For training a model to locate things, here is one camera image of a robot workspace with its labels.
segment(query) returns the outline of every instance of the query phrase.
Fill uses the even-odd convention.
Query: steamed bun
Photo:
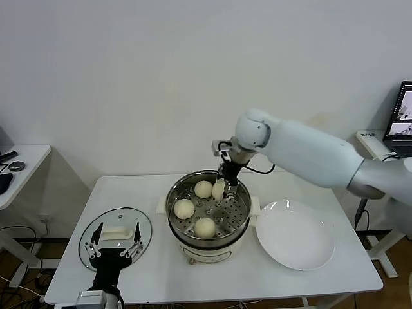
[[[212,195],[212,187],[210,182],[202,180],[194,186],[194,193],[200,198],[209,198]]]
[[[225,191],[225,181],[217,181],[212,188],[212,196],[220,201],[223,199],[223,192]]]
[[[186,220],[193,216],[194,205],[191,200],[182,199],[178,200],[173,207],[173,212],[179,219]]]
[[[199,238],[212,238],[216,233],[216,225],[210,218],[200,218],[194,225],[194,235]]]

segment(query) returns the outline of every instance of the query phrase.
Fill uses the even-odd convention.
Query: electrical outlet
[[[49,214],[37,214],[37,217],[42,223],[48,223],[52,219],[52,216]]]

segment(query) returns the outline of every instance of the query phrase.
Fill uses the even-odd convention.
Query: laptop screen
[[[412,82],[403,82],[385,140],[412,140]]]

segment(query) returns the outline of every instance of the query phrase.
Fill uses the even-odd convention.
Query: round object
[[[202,180],[194,186],[194,193],[200,198],[210,198],[212,195],[212,187],[210,182]]]
[[[23,161],[14,161],[8,165],[8,169],[13,172],[22,171],[26,167],[26,164]]]
[[[133,236],[135,235],[136,227],[139,226],[140,241],[143,247],[142,250],[133,257],[132,263],[137,261],[142,256],[150,244],[152,238],[152,226],[149,218],[143,212],[131,207],[111,209],[110,211],[107,211],[94,219],[88,227],[86,227],[79,241],[80,260],[84,266],[93,271],[96,271],[96,269],[90,263],[90,256],[87,246],[91,241],[93,233],[98,229],[101,223],[103,223],[103,231],[119,231],[119,228],[122,227],[122,230],[133,231]],[[128,250],[133,244],[134,237],[105,238],[105,234],[102,232],[100,235],[98,248],[99,250],[102,248],[125,248]]]
[[[194,214],[194,205],[191,200],[178,200],[173,207],[173,212],[179,219],[189,219]]]
[[[210,218],[200,218],[194,224],[194,235],[199,238],[213,238],[216,234],[216,224]]]
[[[215,200],[221,201],[223,199],[223,192],[225,192],[225,182],[217,181],[212,188],[212,196]]]
[[[198,250],[216,250],[236,242],[245,233],[249,225],[251,199],[245,185],[239,182],[236,197],[218,201],[212,197],[200,198],[194,193],[195,185],[206,180],[215,183],[216,171],[198,171],[180,178],[170,189],[166,197],[166,213],[169,226],[179,242]],[[194,204],[193,217],[188,220],[178,219],[173,212],[174,204],[183,198]],[[199,238],[194,233],[196,220],[210,218],[216,224],[213,238]]]
[[[298,201],[275,201],[262,209],[256,232],[276,261],[296,270],[325,265],[335,252],[332,228],[320,214]]]

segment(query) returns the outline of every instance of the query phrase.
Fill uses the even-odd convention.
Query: pot handle
[[[258,217],[261,215],[260,202],[257,196],[250,198],[250,225],[256,227]]]
[[[166,197],[161,196],[156,208],[157,214],[166,214]]]

